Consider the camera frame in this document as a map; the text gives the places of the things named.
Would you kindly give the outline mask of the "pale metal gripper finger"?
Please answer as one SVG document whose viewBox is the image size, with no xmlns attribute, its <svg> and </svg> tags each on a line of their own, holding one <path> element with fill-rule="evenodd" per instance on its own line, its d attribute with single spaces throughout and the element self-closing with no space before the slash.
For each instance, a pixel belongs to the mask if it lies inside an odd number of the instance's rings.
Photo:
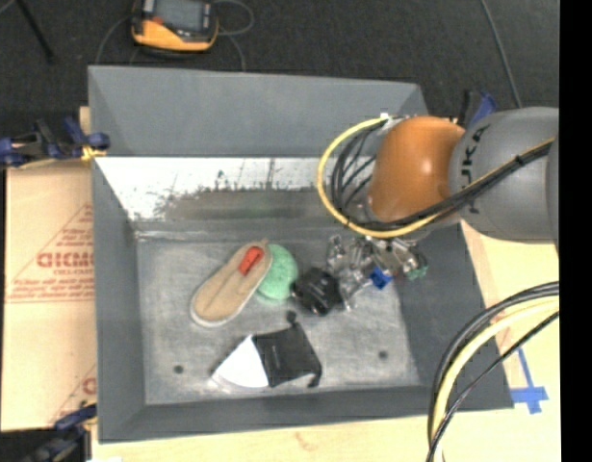
<svg viewBox="0 0 592 462">
<path fill-rule="evenodd" d="M 326 248 L 326 266 L 330 273 L 354 270 L 353 252 L 356 240 L 334 235 L 329 238 Z"/>
<path fill-rule="evenodd" d="M 339 295 L 347 310 L 355 307 L 355 297 L 364 288 L 370 286 L 370 275 L 360 269 L 346 268 L 339 272 Z"/>
</svg>

